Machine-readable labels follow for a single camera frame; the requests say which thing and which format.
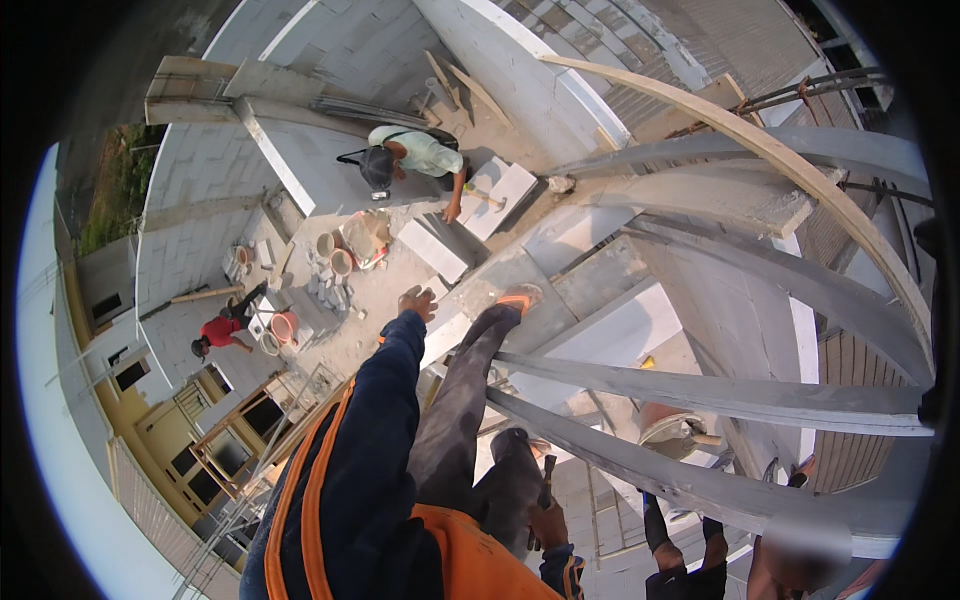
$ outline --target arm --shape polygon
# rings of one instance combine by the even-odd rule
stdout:
[[[230,336],[230,344],[232,346],[239,346],[240,348],[246,350],[247,352],[253,352],[253,346],[247,346],[247,344],[244,343],[243,340],[241,340],[240,338],[234,337],[232,335]]]
[[[464,194],[464,184],[467,182],[467,165],[460,171],[453,174],[453,196],[450,197],[450,204],[444,209],[444,221],[453,223],[460,216],[460,199]]]
[[[584,560],[574,556],[573,544],[567,540],[564,509],[552,500],[547,510],[535,504],[529,513],[530,527],[543,547],[540,578],[565,600],[583,598],[580,575],[584,571]]]
[[[416,499],[407,459],[420,422],[417,379],[433,294],[400,298],[383,344],[360,367],[336,432],[320,504],[327,579],[338,590],[372,581],[373,570],[410,518]]]

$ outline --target worker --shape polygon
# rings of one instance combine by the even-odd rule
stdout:
[[[382,125],[370,132],[367,141],[370,148],[360,157],[360,174],[372,189],[386,190],[394,179],[403,181],[404,169],[419,171],[435,178],[444,192],[452,192],[444,220],[453,223],[460,215],[469,160],[457,152],[456,138],[442,130],[427,133]]]
[[[722,599],[727,588],[727,540],[723,535],[723,523],[704,516],[704,540],[707,542],[704,562],[700,568],[687,573],[684,553],[667,537],[666,522],[657,497],[640,488],[636,490],[643,493],[643,530],[659,571],[647,578],[648,600]]]
[[[250,308],[251,302],[266,290],[267,282],[264,281],[253,288],[238,303],[228,304],[221,309],[218,317],[204,323],[204,326],[200,328],[200,338],[190,344],[193,355],[203,362],[210,353],[211,346],[217,348],[239,346],[247,352],[253,352],[253,346],[249,346],[240,338],[233,336],[233,333],[247,328],[252,318],[247,316],[247,309]]]
[[[497,434],[494,465],[473,485],[493,354],[541,298],[517,286],[481,313],[421,417],[416,387],[437,304],[419,286],[400,297],[379,349],[277,480],[242,600],[582,597],[584,563],[563,510],[536,506],[543,479],[523,429]],[[528,523],[544,548],[540,578],[518,559]]]
[[[817,458],[810,456],[787,481],[788,488],[801,488],[813,475]],[[814,555],[781,544],[754,538],[754,556],[747,577],[747,600],[794,600],[805,592],[824,588],[843,566],[826,555]]]

